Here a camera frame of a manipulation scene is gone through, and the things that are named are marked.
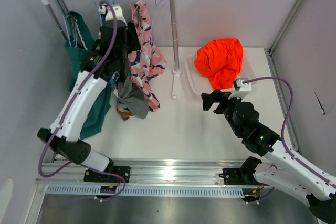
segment orange cloth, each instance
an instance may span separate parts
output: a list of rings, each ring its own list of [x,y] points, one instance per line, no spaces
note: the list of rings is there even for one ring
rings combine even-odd
[[[214,89],[229,89],[242,69],[243,55],[238,39],[216,39],[198,50],[194,63]]]

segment gray cloth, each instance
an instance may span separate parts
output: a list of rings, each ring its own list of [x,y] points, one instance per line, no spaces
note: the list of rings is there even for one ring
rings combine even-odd
[[[126,109],[131,111],[139,118],[143,119],[147,116],[149,112],[149,107],[144,101],[144,93],[131,80],[131,70],[128,62],[124,64],[123,74],[125,81],[118,81],[119,101],[126,106]],[[125,107],[122,106],[122,104],[120,103],[117,104],[117,108],[120,111],[123,111],[122,109],[125,109]]]

